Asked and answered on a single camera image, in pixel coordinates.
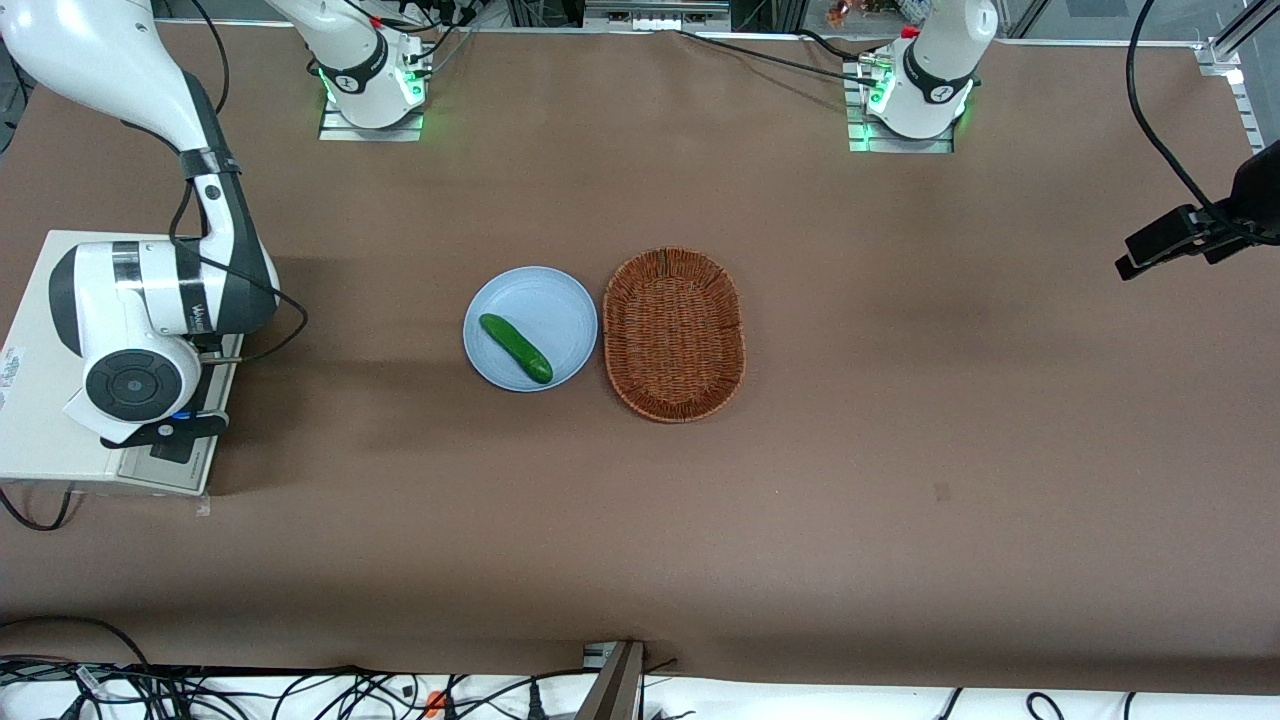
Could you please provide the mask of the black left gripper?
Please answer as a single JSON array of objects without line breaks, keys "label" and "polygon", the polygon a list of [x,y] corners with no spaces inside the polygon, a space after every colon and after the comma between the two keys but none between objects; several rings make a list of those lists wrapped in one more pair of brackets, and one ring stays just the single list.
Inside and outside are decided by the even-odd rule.
[{"label": "black left gripper", "polygon": [[1235,172],[1229,196],[1210,205],[1204,260],[1210,265],[1254,246],[1277,246],[1279,141]]}]

